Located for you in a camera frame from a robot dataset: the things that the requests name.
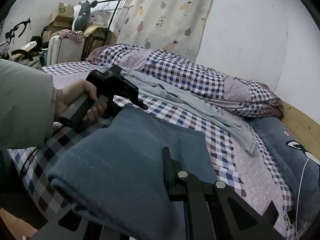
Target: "blue pillow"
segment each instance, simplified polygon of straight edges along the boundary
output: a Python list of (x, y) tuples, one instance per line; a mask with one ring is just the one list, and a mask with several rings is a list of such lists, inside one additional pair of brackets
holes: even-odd
[[(320, 162), (295, 140), (279, 119), (250, 118), (247, 122), (263, 140), (292, 191), (296, 209), (298, 206), (296, 227), (302, 233), (320, 211)], [(299, 205), (297, 205), (304, 166)]]

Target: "green sleeve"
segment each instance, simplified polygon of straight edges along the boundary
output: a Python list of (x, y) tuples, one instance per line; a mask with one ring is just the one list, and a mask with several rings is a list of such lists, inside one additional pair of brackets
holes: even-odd
[(41, 146), (52, 135), (52, 75), (0, 59), (0, 149)]

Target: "wooden bed frame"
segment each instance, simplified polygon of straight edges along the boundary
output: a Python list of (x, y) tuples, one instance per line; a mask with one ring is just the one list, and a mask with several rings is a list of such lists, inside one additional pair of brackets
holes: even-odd
[(283, 101), (283, 105), (284, 118), (281, 122), (313, 156), (320, 159), (320, 125), (288, 103)]

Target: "white cable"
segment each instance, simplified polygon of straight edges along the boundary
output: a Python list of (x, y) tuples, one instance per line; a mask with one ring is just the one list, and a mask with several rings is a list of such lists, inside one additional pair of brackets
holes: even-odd
[(302, 170), (302, 174), (301, 174), (301, 179), (300, 179), (300, 185), (299, 185), (299, 192), (298, 192), (298, 201), (297, 201), (297, 210), (296, 210), (296, 236), (297, 236), (297, 240), (299, 240), (298, 230), (297, 230), (297, 224), (298, 224), (297, 217), (298, 217), (298, 207), (299, 207), (300, 189), (301, 189), (301, 182), (302, 182), (302, 177), (303, 177), (303, 173), (304, 173), (304, 168), (306, 167), (308, 160), (310, 160), (310, 158), (307, 159), (306, 163), (305, 163), (304, 166), (303, 166), (303, 170)]

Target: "hand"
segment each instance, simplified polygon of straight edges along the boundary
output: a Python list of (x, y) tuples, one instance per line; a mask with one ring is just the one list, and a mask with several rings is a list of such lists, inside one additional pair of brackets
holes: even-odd
[[(78, 80), (63, 89), (57, 90), (56, 105), (54, 110), (54, 120), (56, 121), (64, 111), (75, 101), (82, 93), (88, 93), (93, 101), (97, 101), (97, 88), (86, 80)], [(98, 121), (104, 111), (107, 109), (107, 104), (103, 103), (98, 107), (93, 107), (88, 110), (87, 116), (91, 123)]]

